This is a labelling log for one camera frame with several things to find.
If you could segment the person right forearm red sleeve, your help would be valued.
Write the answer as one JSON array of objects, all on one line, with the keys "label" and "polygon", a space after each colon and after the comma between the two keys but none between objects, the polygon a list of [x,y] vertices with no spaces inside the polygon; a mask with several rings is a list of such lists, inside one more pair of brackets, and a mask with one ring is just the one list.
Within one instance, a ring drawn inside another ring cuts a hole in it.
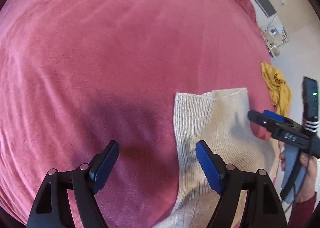
[{"label": "person right forearm red sleeve", "polygon": [[295,203],[292,207],[291,216],[288,222],[288,228],[301,228],[310,219],[316,203],[317,193],[313,197],[302,203]]}]

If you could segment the person right hand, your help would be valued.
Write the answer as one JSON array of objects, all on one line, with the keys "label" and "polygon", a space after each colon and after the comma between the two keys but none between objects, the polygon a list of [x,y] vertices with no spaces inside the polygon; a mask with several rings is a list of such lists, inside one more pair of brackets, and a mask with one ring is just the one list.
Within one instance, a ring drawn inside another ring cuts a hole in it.
[{"label": "person right hand", "polygon": [[284,146],[283,156],[284,176],[280,198],[287,204],[297,203],[308,179],[308,168],[313,156],[290,145]]}]

